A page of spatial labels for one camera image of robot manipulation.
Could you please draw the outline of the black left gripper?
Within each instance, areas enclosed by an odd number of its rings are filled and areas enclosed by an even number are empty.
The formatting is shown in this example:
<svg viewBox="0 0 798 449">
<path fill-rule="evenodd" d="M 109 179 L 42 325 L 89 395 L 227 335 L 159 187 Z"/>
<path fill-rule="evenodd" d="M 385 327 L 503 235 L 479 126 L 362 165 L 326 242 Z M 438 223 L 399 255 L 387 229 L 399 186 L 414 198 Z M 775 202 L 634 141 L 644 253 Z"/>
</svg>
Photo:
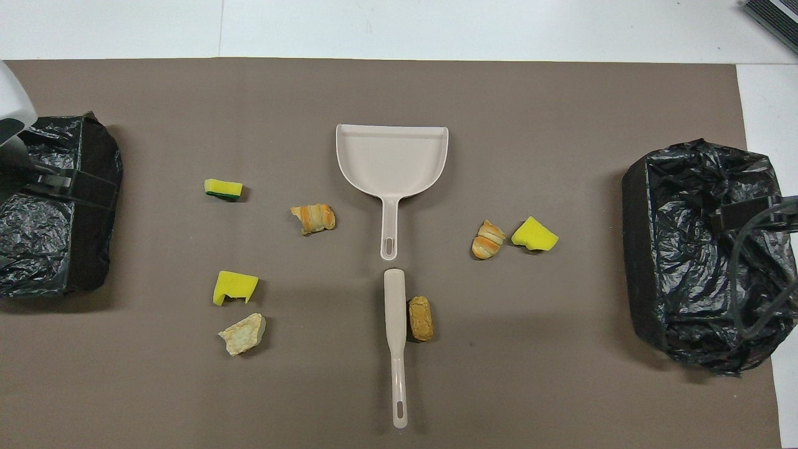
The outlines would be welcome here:
<svg viewBox="0 0 798 449">
<path fill-rule="evenodd" d="M 2 170 L 7 170 L 17 183 L 33 194 L 74 201 L 98 208 L 113 208 L 117 201 L 117 185 L 80 170 L 50 170 L 34 164 L 28 148 L 18 134 L 25 125 L 14 118 L 1 120 Z"/>
</svg>

